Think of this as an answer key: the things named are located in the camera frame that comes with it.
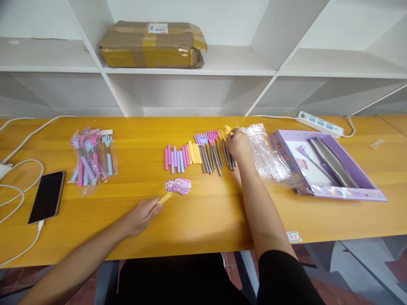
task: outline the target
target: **open box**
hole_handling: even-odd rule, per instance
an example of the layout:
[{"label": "open box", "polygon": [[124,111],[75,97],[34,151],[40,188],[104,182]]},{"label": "open box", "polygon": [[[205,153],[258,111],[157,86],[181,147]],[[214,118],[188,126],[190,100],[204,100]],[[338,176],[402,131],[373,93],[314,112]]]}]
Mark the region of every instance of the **open box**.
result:
[{"label": "open box", "polygon": [[[308,142],[308,139],[315,137],[321,138],[336,155],[359,188],[335,186],[323,172],[299,152],[298,148],[304,146],[311,159],[317,163],[322,162]],[[298,194],[345,200],[388,201],[383,192],[377,189],[369,177],[330,134],[301,130],[277,130],[270,136],[270,142],[290,167],[296,180],[294,190]]]}]

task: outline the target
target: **smartphone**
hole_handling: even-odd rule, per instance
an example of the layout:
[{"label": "smartphone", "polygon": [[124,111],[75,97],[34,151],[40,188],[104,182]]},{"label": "smartphone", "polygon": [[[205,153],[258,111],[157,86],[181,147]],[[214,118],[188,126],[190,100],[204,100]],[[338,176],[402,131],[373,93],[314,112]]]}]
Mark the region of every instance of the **smartphone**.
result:
[{"label": "smartphone", "polygon": [[58,215],[64,181],[64,171],[41,177],[29,225]]}]

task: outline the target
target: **cardboard box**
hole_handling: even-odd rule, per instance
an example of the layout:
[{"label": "cardboard box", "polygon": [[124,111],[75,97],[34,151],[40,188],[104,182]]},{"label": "cardboard box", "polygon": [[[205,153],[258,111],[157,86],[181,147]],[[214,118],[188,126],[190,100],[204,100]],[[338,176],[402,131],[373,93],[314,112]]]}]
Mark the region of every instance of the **cardboard box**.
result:
[{"label": "cardboard box", "polygon": [[186,22],[117,22],[100,42],[113,68],[197,68],[207,45],[200,29]]},{"label": "cardboard box", "polygon": [[[314,137],[323,139],[352,176],[359,186],[358,188],[333,186],[332,182],[298,151],[302,145],[313,160],[320,162],[318,155],[313,152],[313,148],[308,142],[308,139]],[[345,200],[388,201],[383,192],[373,184],[330,134],[302,130],[277,130],[269,139],[274,149],[288,164],[295,179],[294,190],[297,194]]]}]

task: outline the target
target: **yellow table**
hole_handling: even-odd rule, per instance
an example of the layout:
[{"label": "yellow table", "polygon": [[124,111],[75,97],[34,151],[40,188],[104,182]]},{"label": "yellow table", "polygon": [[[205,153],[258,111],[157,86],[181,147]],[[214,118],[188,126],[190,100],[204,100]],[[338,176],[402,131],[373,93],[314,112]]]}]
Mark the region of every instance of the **yellow table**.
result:
[{"label": "yellow table", "polygon": [[[343,118],[326,119],[347,126]],[[10,123],[0,133],[0,157],[5,158],[45,122]],[[143,234],[123,241],[108,259],[252,249],[242,196],[233,173],[224,168],[222,177],[217,173],[203,174],[200,165],[192,165],[185,174],[171,175],[164,170],[163,154],[167,144],[180,147],[193,140],[196,133],[226,124],[242,127],[257,122],[263,122],[270,133],[276,129],[311,130],[293,120],[258,117],[58,119],[36,134],[11,161],[16,164],[38,159],[45,165],[45,174],[66,170],[68,181],[75,167],[70,137],[78,128],[90,125],[114,130],[119,174],[87,197],[80,197],[76,185],[66,184],[59,215],[46,221],[34,248],[6,267],[59,262],[80,243],[130,211],[140,199],[165,194],[165,181],[175,177],[191,179],[191,192],[187,196],[175,194]],[[384,191],[389,202],[316,199],[295,195],[283,186],[268,186],[287,231],[298,231],[303,242],[407,234],[407,137],[378,117],[356,117],[354,123],[356,136],[340,142]],[[370,148],[378,139],[385,143],[378,150]],[[36,163],[27,163],[1,183],[23,189],[38,172]],[[0,224],[0,262],[25,250],[35,238],[37,227],[27,225],[27,221],[37,187],[28,191],[23,206]],[[2,189],[0,194],[3,202],[15,196],[15,191]],[[1,207],[0,219],[18,202]]]},{"label": "yellow table", "polygon": [[393,126],[395,129],[407,136],[407,115],[388,114],[380,116],[383,120]]}]

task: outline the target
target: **clear plastic bag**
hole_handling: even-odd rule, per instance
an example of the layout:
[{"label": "clear plastic bag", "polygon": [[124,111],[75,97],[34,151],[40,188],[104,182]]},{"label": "clear plastic bag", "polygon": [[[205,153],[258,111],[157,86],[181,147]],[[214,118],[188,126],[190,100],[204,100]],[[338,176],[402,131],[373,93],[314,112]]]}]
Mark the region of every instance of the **clear plastic bag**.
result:
[{"label": "clear plastic bag", "polygon": [[283,158],[273,149],[263,124],[254,124],[241,128],[250,139],[256,169],[262,179],[271,179],[277,183],[292,178],[290,168]]},{"label": "clear plastic bag", "polygon": [[110,176],[118,173],[112,130],[86,128],[71,138],[76,167],[68,183],[77,183],[81,195],[93,194]]}]

